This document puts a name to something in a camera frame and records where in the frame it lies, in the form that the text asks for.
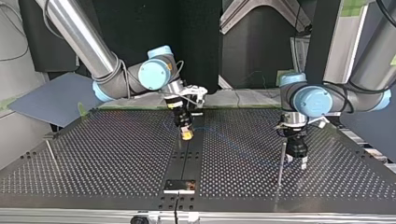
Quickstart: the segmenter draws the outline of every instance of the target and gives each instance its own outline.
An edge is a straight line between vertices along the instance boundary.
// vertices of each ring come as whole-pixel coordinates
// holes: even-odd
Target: robotic arm
[[[147,91],[161,91],[175,114],[175,124],[180,128],[182,138],[192,139],[192,118],[187,105],[202,106],[207,90],[183,85],[179,76],[183,62],[177,68],[168,46],[150,50],[147,61],[127,68],[123,60],[110,51],[76,0],[36,1],[43,8],[44,16],[49,16],[92,73],[92,88],[99,100],[108,102]],[[194,96],[197,101],[192,101],[189,96]]]
[[[396,17],[396,9],[391,12]],[[306,158],[304,142],[309,122],[329,112],[370,112],[385,108],[396,83],[396,29],[383,20],[347,84],[307,83],[305,74],[281,77],[283,114],[277,126],[288,138],[287,154]]]

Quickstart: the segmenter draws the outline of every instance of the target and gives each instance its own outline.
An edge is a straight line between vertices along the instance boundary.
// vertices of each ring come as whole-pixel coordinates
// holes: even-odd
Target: perforated metal table
[[[279,115],[207,109],[184,142],[170,111],[93,111],[52,142],[57,160],[42,144],[0,172],[0,207],[396,215],[396,175],[331,124],[308,130],[308,168],[285,164],[279,188]],[[163,193],[179,179],[195,193]]]

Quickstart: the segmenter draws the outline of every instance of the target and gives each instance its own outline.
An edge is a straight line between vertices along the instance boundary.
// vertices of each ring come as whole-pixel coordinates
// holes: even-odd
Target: metal pole
[[[287,146],[286,143],[282,144],[282,151],[280,153],[279,176],[277,178],[277,185],[279,187],[282,186],[283,164],[285,163],[286,146]]]
[[[36,1],[41,8],[49,1],[49,18],[94,77],[106,76],[116,69],[116,56],[108,49],[76,0]]]
[[[49,148],[49,154],[53,160],[56,160],[55,154],[53,154],[52,146],[50,145],[50,140],[46,139],[47,147]]]

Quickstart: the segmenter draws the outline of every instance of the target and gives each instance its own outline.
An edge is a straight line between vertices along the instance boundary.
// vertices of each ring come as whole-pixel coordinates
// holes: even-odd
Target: small object
[[[167,180],[165,188],[163,189],[165,194],[194,194],[195,193],[195,181],[194,180]]]
[[[306,156],[306,157],[304,157],[303,159],[302,159],[302,164],[301,164],[301,169],[302,170],[305,170],[306,169],[306,164],[308,163],[308,157]]]
[[[183,138],[183,140],[185,141],[191,140],[192,137],[193,137],[193,133],[191,130],[187,130],[181,133],[181,138]]]
[[[146,217],[133,217],[131,224],[149,224],[149,220]]]

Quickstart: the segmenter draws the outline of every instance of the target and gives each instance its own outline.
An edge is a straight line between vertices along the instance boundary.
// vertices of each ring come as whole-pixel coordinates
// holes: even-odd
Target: gray sheet
[[[12,103],[9,108],[31,118],[65,127],[101,102],[92,90],[92,80],[75,73],[55,78]]]

